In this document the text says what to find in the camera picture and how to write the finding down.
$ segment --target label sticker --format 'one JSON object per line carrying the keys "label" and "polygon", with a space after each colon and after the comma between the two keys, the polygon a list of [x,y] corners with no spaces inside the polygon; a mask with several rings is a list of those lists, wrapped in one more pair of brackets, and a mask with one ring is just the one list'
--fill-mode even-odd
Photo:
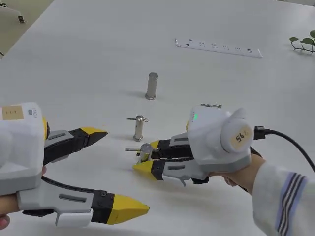
{"label": "label sticker", "polygon": [[2,107],[2,120],[24,119],[22,106]]}
{"label": "label sticker", "polygon": [[239,150],[252,137],[252,129],[244,125],[240,131],[231,138],[232,146]]}

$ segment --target black cable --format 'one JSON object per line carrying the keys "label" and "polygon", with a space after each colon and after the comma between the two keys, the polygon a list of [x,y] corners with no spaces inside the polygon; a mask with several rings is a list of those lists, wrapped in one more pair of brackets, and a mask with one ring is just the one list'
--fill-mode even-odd
{"label": "black cable", "polygon": [[313,161],[311,160],[311,158],[308,156],[308,154],[305,152],[305,150],[296,141],[294,141],[292,138],[285,135],[284,133],[281,133],[279,131],[272,130],[272,129],[265,129],[263,126],[256,126],[254,130],[254,140],[265,139],[266,135],[268,134],[274,134],[274,135],[280,136],[288,140],[290,143],[292,143],[297,149],[299,149],[299,151],[305,157],[305,159],[307,160],[307,162],[309,163],[309,165],[311,166],[312,170],[315,173],[315,165]]}

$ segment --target person's hand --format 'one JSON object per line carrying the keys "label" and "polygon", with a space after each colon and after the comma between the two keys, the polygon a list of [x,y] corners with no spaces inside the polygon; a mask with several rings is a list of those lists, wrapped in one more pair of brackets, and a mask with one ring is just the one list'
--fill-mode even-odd
{"label": "person's hand", "polygon": [[250,194],[259,168],[265,163],[265,160],[256,154],[252,154],[252,162],[249,166],[233,173],[210,173],[209,176],[222,176],[225,182],[230,186],[241,186]]}
{"label": "person's hand", "polygon": [[[47,168],[44,166],[42,174],[45,174],[46,171]],[[10,224],[10,217],[7,214],[18,211],[20,210],[16,194],[0,196],[0,230],[5,229]]]}

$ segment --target power strip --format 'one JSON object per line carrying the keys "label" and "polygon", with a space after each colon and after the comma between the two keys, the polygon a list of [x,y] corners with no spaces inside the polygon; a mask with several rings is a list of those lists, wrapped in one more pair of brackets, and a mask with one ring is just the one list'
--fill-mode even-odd
{"label": "power strip", "polygon": [[235,46],[228,46],[226,44],[220,45],[217,43],[206,43],[203,41],[198,40],[178,40],[175,39],[175,45],[181,48],[193,48],[199,49],[204,51],[211,51],[211,52],[220,52],[220,53],[229,53],[235,55],[242,55],[247,57],[254,57],[254,58],[262,58],[262,54],[260,53],[259,49],[252,49],[252,48],[240,48]]}

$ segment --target sleeve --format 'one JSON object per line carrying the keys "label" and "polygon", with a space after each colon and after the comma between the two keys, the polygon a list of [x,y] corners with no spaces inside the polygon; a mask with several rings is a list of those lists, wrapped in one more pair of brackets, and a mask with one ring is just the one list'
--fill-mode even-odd
{"label": "sleeve", "polygon": [[266,235],[314,235],[314,180],[266,162],[257,173],[252,203],[255,224]]}

